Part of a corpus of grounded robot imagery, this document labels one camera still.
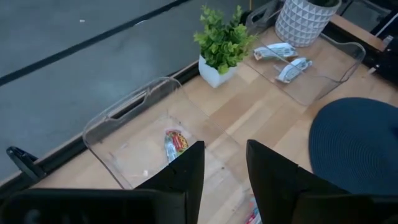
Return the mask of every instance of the clear acrylic bin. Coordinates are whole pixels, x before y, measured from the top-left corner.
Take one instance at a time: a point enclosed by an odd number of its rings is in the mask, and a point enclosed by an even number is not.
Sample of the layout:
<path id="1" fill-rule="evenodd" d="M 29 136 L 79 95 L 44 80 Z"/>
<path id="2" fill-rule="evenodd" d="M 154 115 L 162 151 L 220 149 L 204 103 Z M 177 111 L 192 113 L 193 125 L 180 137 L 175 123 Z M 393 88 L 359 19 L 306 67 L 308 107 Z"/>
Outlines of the clear acrylic bin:
<path id="1" fill-rule="evenodd" d="M 121 187 L 133 189 L 169 163 L 168 129 L 180 130 L 189 145 L 197 140 L 206 145 L 199 223 L 243 223 L 247 214 L 240 219 L 234 214 L 248 206 L 246 150 L 212 123 L 175 79 L 158 78 L 132 92 L 92 119 L 83 139 Z"/>
<path id="2" fill-rule="evenodd" d="M 283 42 L 275 34 L 274 29 L 274 23 L 280 12 L 275 12 L 276 2 L 275 0 L 268 1 L 248 16 L 246 22 L 248 31 L 258 35 L 253 49 Z M 313 63 L 304 71 L 293 66 L 300 75 L 290 83 L 282 83 L 275 79 L 290 63 L 283 58 L 276 56 L 277 58 L 274 59 L 256 60 L 251 54 L 244 63 L 302 105 L 310 105 L 346 82 L 361 64 L 366 53 L 359 43 L 339 43 L 325 34 L 321 34 L 311 46 L 295 49 L 298 57 L 305 57 Z"/>

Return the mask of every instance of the dark blue round mat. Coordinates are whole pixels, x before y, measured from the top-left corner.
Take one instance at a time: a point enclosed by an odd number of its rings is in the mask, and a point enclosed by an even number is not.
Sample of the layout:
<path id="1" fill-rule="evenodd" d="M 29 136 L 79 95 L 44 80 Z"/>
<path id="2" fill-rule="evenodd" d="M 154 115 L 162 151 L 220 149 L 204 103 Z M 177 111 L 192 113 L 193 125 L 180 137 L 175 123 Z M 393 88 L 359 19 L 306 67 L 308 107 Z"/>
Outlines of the dark blue round mat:
<path id="1" fill-rule="evenodd" d="M 334 101 L 313 120 L 308 146 L 317 176 L 353 194 L 398 195 L 398 108 Z"/>

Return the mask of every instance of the black bracket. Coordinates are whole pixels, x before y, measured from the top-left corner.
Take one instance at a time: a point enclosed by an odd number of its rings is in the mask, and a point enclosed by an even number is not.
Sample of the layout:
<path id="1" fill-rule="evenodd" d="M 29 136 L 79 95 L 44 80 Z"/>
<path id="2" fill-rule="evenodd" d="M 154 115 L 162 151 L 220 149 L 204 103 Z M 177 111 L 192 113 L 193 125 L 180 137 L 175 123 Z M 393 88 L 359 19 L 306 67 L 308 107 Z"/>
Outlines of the black bracket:
<path id="1" fill-rule="evenodd" d="M 22 173 L 25 173 L 34 182 L 37 182 L 46 176 L 46 173 L 42 168 L 34 164 L 37 157 L 15 146 L 9 147 L 6 149 L 6 152 Z"/>

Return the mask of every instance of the white textured pot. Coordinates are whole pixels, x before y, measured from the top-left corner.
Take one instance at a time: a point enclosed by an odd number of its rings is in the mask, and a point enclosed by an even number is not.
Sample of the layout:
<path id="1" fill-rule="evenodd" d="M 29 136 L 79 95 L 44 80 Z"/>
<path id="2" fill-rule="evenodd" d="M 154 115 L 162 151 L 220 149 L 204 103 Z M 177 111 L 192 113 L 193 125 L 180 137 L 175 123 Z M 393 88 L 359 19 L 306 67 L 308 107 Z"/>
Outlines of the white textured pot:
<path id="1" fill-rule="evenodd" d="M 286 0 L 278 16 L 275 32 L 280 39 L 295 47 L 311 45 L 341 5 L 321 7 L 307 0 Z"/>
<path id="2" fill-rule="evenodd" d="M 219 85 L 232 78 L 236 72 L 236 68 L 237 67 L 230 67 L 227 73 L 220 75 L 217 69 L 206 64 L 206 59 L 204 59 L 201 55 L 199 56 L 200 76 L 202 76 L 202 78 L 206 80 L 206 82 L 209 83 L 213 88 L 217 88 Z"/>

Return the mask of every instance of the green artificial plant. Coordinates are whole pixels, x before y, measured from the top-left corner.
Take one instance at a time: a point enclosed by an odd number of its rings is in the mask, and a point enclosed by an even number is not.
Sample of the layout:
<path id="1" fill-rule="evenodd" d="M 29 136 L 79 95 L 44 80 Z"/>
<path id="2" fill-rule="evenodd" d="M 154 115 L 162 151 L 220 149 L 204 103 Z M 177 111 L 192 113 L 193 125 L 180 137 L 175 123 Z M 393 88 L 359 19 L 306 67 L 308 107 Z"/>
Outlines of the green artificial plant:
<path id="1" fill-rule="evenodd" d="M 224 74 L 229 67 L 235 67 L 241 62 L 251 48 L 255 39 L 246 32 L 246 26 L 240 24 L 242 9 L 237 6 L 232 20 L 225 24 L 223 13 L 202 7 L 200 20 L 205 25 L 203 33 L 194 35 L 195 42 L 200 45 L 200 53 L 206 59 L 206 64 Z"/>
<path id="2" fill-rule="evenodd" d="M 337 6 L 339 0 L 308 0 L 308 2 L 321 7 L 334 7 Z"/>

